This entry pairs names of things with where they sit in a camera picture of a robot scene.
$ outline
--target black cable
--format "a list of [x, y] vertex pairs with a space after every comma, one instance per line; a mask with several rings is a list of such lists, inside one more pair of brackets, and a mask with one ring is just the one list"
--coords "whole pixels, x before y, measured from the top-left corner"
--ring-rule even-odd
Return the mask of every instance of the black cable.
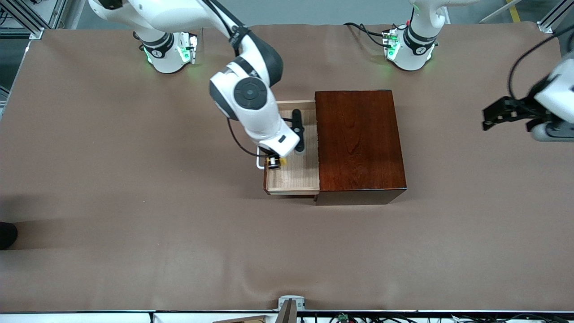
[[239, 143], [239, 140], [237, 140], [237, 138], [235, 137], [235, 133], [233, 132], [233, 128], [231, 127], [231, 119], [229, 119], [229, 118], [227, 118], [227, 125], [229, 126], [229, 131], [231, 132], [231, 137], [233, 137], [233, 140], [235, 140], [235, 143], [237, 144], [237, 146], [239, 146], [241, 148], [241, 150], [243, 150], [244, 152], [248, 153], [251, 156], [260, 157], [260, 158], [279, 157], [279, 155], [277, 155], [276, 153], [271, 154], [271, 155], [257, 155], [254, 152], [248, 151]]
[[572, 33], [570, 35], [570, 37], [568, 38], [568, 42], [566, 45], [566, 52], [570, 53], [572, 52], [572, 42], [574, 41], [574, 33]]
[[[219, 14], [219, 11], [215, 7], [215, 5], [210, 0], [203, 0], [203, 2], [211, 9], [211, 11], [213, 11], [217, 15], [219, 20], [221, 20], [221, 23], [223, 24], [223, 26], [225, 27], [225, 30], [227, 30], [227, 33], [229, 34], [229, 37], [231, 38], [231, 36], [233, 35], [233, 32], [231, 32], [231, 28], [229, 28], [229, 26], [225, 23], [225, 20], [223, 20], [223, 17], [221, 16], [221, 14]], [[239, 50], [238, 49], [234, 49], [234, 53], [235, 53], [235, 57], [239, 56]]]
[[366, 317], [359, 316], [359, 315], [357, 315], [357, 317], [360, 318], [361, 320], [363, 320], [364, 323], [369, 323], [369, 322], [367, 322], [367, 318], [366, 318]]
[[[409, 24], [413, 21], [413, 17], [414, 17], [414, 7], [413, 7], [413, 10], [410, 12]], [[403, 28], [399, 28], [399, 27], [397, 27], [397, 25], [393, 24], [393, 27], [397, 28], [398, 30], [405, 30], [405, 29], [407, 29], [409, 26], [408, 26], [408, 25], [405, 25]]]
[[400, 320], [405, 320], [408, 323], [417, 323], [417, 321], [411, 320], [410, 318], [407, 318], [406, 316], [400, 315], [400, 314], [393, 314], [393, 316], [395, 318], [399, 318]]
[[367, 28], [366, 28], [363, 24], [357, 25], [357, 24], [355, 24], [355, 23], [353, 23], [353, 22], [348, 22], [348, 23], [343, 24], [343, 25], [344, 25], [344, 26], [353, 26], [353, 27], [356, 27], [356, 28], [358, 28], [360, 31], [366, 33], [367, 36], [368, 36], [369, 38], [371, 38], [371, 40], [372, 40], [375, 44], [377, 44], [377, 45], [379, 45], [379, 46], [382, 46], [382, 47], [385, 47], [385, 48], [390, 48], [390, 45], [383, 44], [383, 43], [379, 43], [378, 41], [376, 41], [376, 40], [371, 36], [371, 35], [375, 35], [375, 36], [382, 37], [383, 35], [381, 35], [380, 33], [375, 33], [375, 32], [372, 32], [372, 31], [370, 31], [370, 30], [367, 30]]
[[516, 316], [513, 316], [511, 318], [507, 318], [505, 320], [497, 320], [494, 319], [489, 320], [489, 319], [480, 319], [480, 318], [476, 318], [476, 317], [471, 317], [471, 316], [461, 316], [460, 318], [465, 318], [467, 319], [467, 321], [459, 321], [460, 323], [485, 323], [485, 322], [491, 322], [491, 323], [507, 323], [510, 320], [516, 320], [520, 317], [526, 317], [527, 319], [536, 319], [536, 320], [540, 320], [540, 321], [544, 321], [546, 323], [552, 323], [552, 320], [542, 317], [542, 316], [538, 316], [538, 315], [534, 315], [534, 314], [529, 314], [529, 313], [523, 313], [523, 314], [518, 314]]
[[357, 321], [351, 314], [347, 314], [347, 317], [349, 318], [349, 322], [359, 323], [359, 321]]
[[375, 35], [375, 36], [380, 36], [380, 35], [381, 35], [380, 33], [375, 33], [375, 32], [372, 32], [372, 31], [370, 31], [370, 30], [367, 30], [367, 29], [364, 27], [363, 24], [357, 25], [357, 24], [354, 23], [354, 22], [348, 22], [348, 23], [346, 23], [346, 24], [343, 24], [343, 26], [353, 26], [353, 27], [356, 27], [356, 28], [360, 29], [362, 32], [369, 33], [369, 34]]
[[4, 22], [6, 22], [6, 19], [8, 19], [8, 12], [0, 8], [0, 20], [2, 20], [0, 22], [0, 25], [4, 24]]
[[387, 320], [393, 321], [393, 322], [395, 322], [395, 323], [403, 323], [403, 322], [401, 322], [401, 321], [399, 321], [399, 320], [397, 320], [396, 318], [393, 318], [393, 317], [384, 317], [383, 320], [380, 321], [380, 322], [385, 322], [385, 321], [387, 321]]
[[510, 72], [508, 74], [508, 93], [510, 94], [510, 97], [512, 97], [512, 99], [516, 99], [516, 96], [514, 95], [514, 90], [512, 89], [512, 80], [514, 77], [514, 72], [516, 72], [516, 68], [518, 67], [518, 65], [520, 64], [520, 62], [526, 58], [528, 55], [532, 54], [532, 52], [534, 52], [536, 49], [539, 49], [541, 46], [543, 46], [544, 44], [548, 43], [550, 40], [555, 39], [556, 37], [560, 37], [564, 34], [566, 34], [567, 32], [571, 31], [574, 29], [574, 25], [562, 30], [559, 33], [556, 33], [550, 37], [548, 37], [547, 39], [541, 41], [540, 43], [536, 44], [533, 48], [530, 48], [528, 51], [526, 51], [524, 54], [522, 54], [512, 65]]

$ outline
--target floor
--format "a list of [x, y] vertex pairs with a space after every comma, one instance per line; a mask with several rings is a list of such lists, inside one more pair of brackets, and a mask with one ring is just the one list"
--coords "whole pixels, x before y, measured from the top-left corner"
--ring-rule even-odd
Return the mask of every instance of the floor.
[[[410, 5], [407, 0], [220, 0], [246, 25], [267, 24], [310, 24], [339, 25], [345, 22], [391, 24], [404, 22], [409, 18]], [[521, 21], [538, 21], [558, 0], [524, 0], [517, 5]], [[482, 0], [471, 6], [450, 7], [453, 24], [475, 24], [483, 17], [503, 6], [505, 0]], [[508, 23], [513, 19], [509, 11], [491, 19], [489, 23]], [[560, 28], [574, 23], [574, 10]], [[97, 17], [86, 0], [69, 0], [64, 25], [78, 29], [123, 29], [121, 24], [103, 21]], [[567, 35], [561, 37], [563, 54]], [[0, 85], [11, 88], [20, 61], [24, 55], [27, 40], [0, 39]]]

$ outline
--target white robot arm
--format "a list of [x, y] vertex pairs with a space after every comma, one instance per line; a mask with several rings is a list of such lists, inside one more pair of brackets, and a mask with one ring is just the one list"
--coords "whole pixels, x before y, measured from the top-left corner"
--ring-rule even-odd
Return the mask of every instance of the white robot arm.
[[431, 58], [435, 41], [446, 22], [444, 7], [466, 6], [480, 0], [409, 0], [413, 17], [408, 26], [403, 25], [383, 35], [387, 59], [399, 68], [415, 71]]
[[214, 26], [229, 38], [236, 56], [215, 74], [210, 95], [223, 114], [239, 121], [267, 155], [285, 157], [300, 142], [278, 112], [270, 87], [283, 73], [283, 61], [269, 44], [246, 28], [217, 0], [88, 0], [105, 20], [132, 27], [148, 60], [163, 73], [189, 63], [181, 53], [189, 46], [184, 30]]
[[522, 98], [502, 97], [483, 110], [483, 130], [531, 119], [526, 130], [537, 141], [574, 142], [574, 52]]

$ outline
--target wooden box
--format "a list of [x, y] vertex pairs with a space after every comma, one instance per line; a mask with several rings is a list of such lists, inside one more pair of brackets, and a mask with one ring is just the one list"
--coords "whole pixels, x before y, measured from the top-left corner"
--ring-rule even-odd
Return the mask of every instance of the wooden box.
[[265, 170], [270, 195], [310, 195], [317, 205], [387, 204], [406, 190], [393, 95], [321, 91], [314, 101], [278, 102], [283, 117], [302, 112], [305, 152]]

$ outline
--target wire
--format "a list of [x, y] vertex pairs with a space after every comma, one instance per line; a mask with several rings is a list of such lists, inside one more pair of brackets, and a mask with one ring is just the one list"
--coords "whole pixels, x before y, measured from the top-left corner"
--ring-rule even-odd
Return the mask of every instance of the wire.
[[407, 321], [408, 323], [417, 323], [417, 321], [411, 320], [410, 318], [407, 318], [406, 316], [400, 314], [393, 314], [393, 316], [399, 318], [400, 320]]
[[[223, 17], [219, 13], [219, 11], [215, 7], [215, 5], [210, 0], [203, 0], [203, 2], [211, 9], [211, 11], [213, 11], [217, 15], [217, 17], [219, 17], [219, 20], [221, 20], [221, 23], [223, 24], [223, 26], [225, 27], [225, 30], [227, 30], [227, 33], [229, 34], [229, 37], [231, 38], [231, 36], [233, 35], [233, 33], [231, 32], [231, 28], [229, 28], [229, 26], [227, 25], [225, 20], [223, 20]], [[239, 50], [238, 49], [234, 48], [234, 53], [235, 53], [235, 57], [239, 56]]]
[[378, 41], [376, 41], [376, 40], [371, 36], [371, 35], [375, 35], [375, 36], [382, 37], [382, 35], [381, 35], [380, 33], [375, 33], [375, 32], [372, 32], [372, 31], [370, 31], [370, 30], [367, 30], [367, 28], [366, 28], [363, 24], [357, 25], [357, 24], [355, 24], [355, 23], [353, 23], [353, 22], [348, 22], [348, 23], [343, 24], [343, 25], [344, 25], [344, 26], [353, 26], [353, 27], [356, 27], [356, 28], [358, 28], [360, 31], [366, 33], [367, 36], [368, 36], [369, 38], [371, 38], [371, 40], [372, 40], [375, 44], [377, 44], [377, 45], [379, 45], [379, 46], [382, 46], [382, 47], [385, 47], [385, 48], [390, 48], [390, 45], [383, 44], [383, 43], [379, 43]]
[[508, 74], [508, 93], [510, 94], [510, 96], [512, 97], [512, 99], [516, 99], [516, 96], [514, 95], [514, 90], [512, 89], [512, 80], [514, 77], [514, 72], [516, 72], [516, 68], [518, 67], [518, 65], [520, 64], [520, 62], [526, 58], [528, 55], [532, 54], [532, 52], [534, 52], [536, 49], [539, 49], [540, 47], [542, 47], [544, 44], [548, 43], [550, 40], [555, 39], [556, 37], [560, 37], [564, 34], [566, 34], [567, 32], [571, 31], [574, 29], [574, 25], [562, 30], [559, 33], [556, 33], [550, 37], [548, 37], [547, 39], [541, 41], [540, 43], [536, 44], [533, 48], [530, 48], [528, 51], [526, 51], [524, 54], [522, 54], [512, 65], [510, 72]]
[[8, 12], [0, 8], [0, 25], [4, 24], [8, 18]]
[[516, 320], [517, 318], [520, 318], [520, 317], [526, 317], [527, 319], [536, 319], [536, 320], [544, 321], [546, 323], [552, 323], [552, 320], [550, 320], [548, 318], [534, 315], [534, 314], [528, 314], [528, 313], [518, 314], [518, 315], [513, 316], [511, 318], [507, 318], [505, 320], [497, 320], [497, 319], [492, 319], [492, 318], [480, 319], [480, 318], [475, 318], [475, 317], [471, 317], [471, 316], [461, 316], [460, 318], [465, 318], [468, 320], [467, 321], [459, 321], [459, 323], [485, 323], [485, 322], [507, 323], [510, 320]]
[[572, 42], [573, 41], [574, 41], [574, 33], [572, 33], [570, 35], [570, 37], [568, 38], [568, 42], [566, 45], [566, 49], [567, 49], [566, 52], [568, 52], [568, 53], [572, 52]]
[[[413, 7], [413, 10], [410, 12], [409, 24], [413, 21], [413, 17], [414, 17], [414, 7]], [[394, 28], [397, 28], [398, 30], [405, 30], [405, 29], [407, 29], [409, 26], [408, 26], [408, 25], [405, 25], [403, 28], [399, 28], [399, 27], [397, 27], [397, 25], [393, 24], [393, 27], [394, 27]]]
[[229, 118], [227, 118], [227, 125], [229, 126], [229, 131], [231, 132], [231, 137], [233, 137], [233, 140], [235, 140], [235, 143], [237, 144], [237, 146], [239, 146], [241, 148], [241, 150], [243, 150], [247, 154], [254, 156], [254, 157], [260, 157], [260, 158], [279, 157], [279, 155], [277, 155], [276, 153], [272, 153], [270, 155], [257, 155], [254, 152], [248, 151], [239, 143], [239, 140], [237, 140], [237, 137], [235, 137], [235, 133], [233, 132], [233, 127], [231, 127], [231, 119], [229, 119]]

